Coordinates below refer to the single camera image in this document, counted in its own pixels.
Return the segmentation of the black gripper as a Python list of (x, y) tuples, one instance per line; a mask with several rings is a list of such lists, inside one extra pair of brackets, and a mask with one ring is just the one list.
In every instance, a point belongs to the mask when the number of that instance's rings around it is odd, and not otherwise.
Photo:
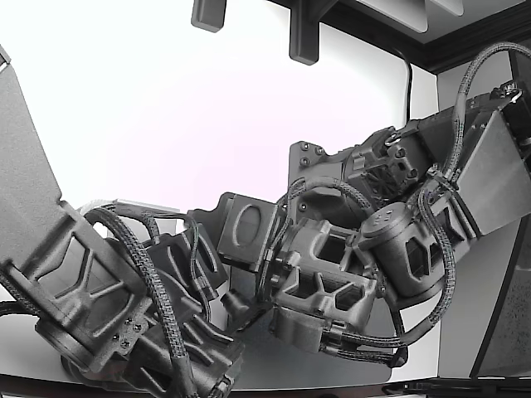
[(149, 245), (147, 252), (170, 289), (187, 292), (197, 301), (204, 296), (211, 302), (219, 297), (217, 289), (227, 281), (227, 272), (202, 223), (198, 224), (198, 233), (195, 277), (190, 261), (194, 238), (191, 228), (177, 235), (162, 234), (159, 243)]
[(280, 211), (275, 203), (223, 193), (213, 210), (187, 215), (202, 224), (223, 264), (257, 273)]

